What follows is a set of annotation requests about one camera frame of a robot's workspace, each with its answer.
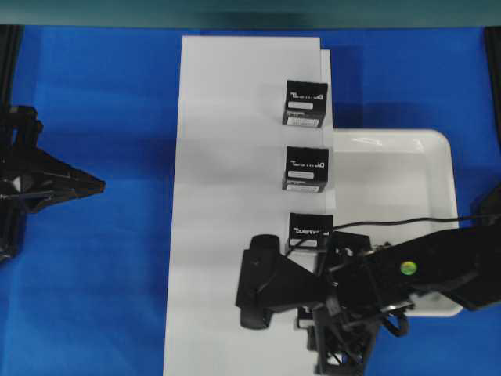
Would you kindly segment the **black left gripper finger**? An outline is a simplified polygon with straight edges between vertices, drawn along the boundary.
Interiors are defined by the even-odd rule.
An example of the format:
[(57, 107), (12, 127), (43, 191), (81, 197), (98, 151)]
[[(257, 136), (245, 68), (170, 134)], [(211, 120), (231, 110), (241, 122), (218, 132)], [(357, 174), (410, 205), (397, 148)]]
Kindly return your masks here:
[(106, 182), (87, 172), (69, 166), (67, 168), (68, 182), (66, 200), (71, 201), (101, 194), (106, 188)]

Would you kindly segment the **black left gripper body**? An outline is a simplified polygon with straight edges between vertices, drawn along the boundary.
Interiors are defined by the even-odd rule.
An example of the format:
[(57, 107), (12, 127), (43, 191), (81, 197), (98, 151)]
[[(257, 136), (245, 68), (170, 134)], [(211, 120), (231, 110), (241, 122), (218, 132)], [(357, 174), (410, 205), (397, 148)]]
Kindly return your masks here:
[(74, 197), (78, 170), (38, 148), (33, 107), (1, 106), (1, 260), (19, 250), (26, 217)]

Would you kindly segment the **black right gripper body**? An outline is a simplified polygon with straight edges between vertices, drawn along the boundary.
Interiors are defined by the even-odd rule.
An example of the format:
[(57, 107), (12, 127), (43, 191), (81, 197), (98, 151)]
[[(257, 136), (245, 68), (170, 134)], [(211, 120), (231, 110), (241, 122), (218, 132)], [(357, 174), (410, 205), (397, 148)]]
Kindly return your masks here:
[(302, 309), (318, 375), (363, 375), (377, 335), (409, 332), (415, 243), (371, 248), (369, 238), (333, 234), (313, 271), (273, 252), (273, 311)]

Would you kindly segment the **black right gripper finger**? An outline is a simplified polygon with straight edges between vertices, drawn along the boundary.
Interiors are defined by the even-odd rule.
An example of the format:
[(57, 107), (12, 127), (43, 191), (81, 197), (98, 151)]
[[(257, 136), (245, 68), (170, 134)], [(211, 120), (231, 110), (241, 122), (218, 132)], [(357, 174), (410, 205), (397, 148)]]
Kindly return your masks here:
[(236, 306), (240, 310), (240, 326), (245, 329), (267, 329), (274, 315), (283, 310), (284, 294), (277, 290), (239, 289)]
[(277, 295), (279, 285), (279, 237), (261, 234), (252, 237), (243, 251), (239, 278), (240, 298), (264, 298)]

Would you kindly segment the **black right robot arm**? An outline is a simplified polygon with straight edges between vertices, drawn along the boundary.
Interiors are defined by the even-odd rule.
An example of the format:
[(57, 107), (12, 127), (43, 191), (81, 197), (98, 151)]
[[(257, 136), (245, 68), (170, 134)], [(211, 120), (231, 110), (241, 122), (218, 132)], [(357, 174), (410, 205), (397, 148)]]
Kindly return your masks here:
[(297, 311), (317, 355), (317, 375), (361, 375), (377, 334), (408, 333), (413, 296), (439, 293), (475, 311), (500, 300), (500, 195), (471, 216), (473, 226), (373, 246), (351, 224), (311, 216), (282, 251), (279, 238), (254, 236), (243, 252), (236, 306), (240, 325), (264, 330)]

